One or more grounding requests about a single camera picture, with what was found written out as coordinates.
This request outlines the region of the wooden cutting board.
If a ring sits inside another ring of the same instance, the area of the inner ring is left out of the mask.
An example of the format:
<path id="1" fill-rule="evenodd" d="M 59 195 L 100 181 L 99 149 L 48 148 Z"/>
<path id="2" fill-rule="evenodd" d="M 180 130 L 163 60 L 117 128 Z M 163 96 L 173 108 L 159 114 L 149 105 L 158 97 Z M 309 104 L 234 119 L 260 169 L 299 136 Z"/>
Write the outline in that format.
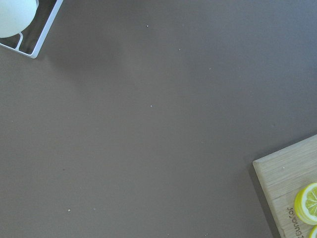
<path id="1" fill-rule="evenodd" d="M 317 180 L 317 137 L 253 161 L 270 211 L 283 238 L 307 238 L 313 229 L 294 211 L 297 193 Z"/>

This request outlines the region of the lemon slice near board edge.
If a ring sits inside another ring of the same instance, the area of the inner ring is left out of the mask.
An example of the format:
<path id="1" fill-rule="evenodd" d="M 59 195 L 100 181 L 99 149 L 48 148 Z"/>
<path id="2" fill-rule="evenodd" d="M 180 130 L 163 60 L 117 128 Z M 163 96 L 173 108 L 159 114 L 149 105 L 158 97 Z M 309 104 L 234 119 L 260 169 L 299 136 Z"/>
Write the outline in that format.
<path id="1" fill-rule="evenodd" d="M 317 183 L 310 183 L 297 193 L 294 209 L 304 223 L 317 224 Z"/>

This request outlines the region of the pale green cup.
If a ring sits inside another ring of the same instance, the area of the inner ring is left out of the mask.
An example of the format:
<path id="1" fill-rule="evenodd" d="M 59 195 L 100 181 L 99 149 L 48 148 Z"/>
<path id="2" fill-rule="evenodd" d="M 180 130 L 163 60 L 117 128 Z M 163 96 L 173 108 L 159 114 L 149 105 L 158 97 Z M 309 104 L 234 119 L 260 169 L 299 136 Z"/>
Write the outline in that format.
<path id="1" fill-rule="evenodd" d="M 14 36 L 33 21 L 38 8 L 37 0 L 0 1 L 0 37 Z"/>

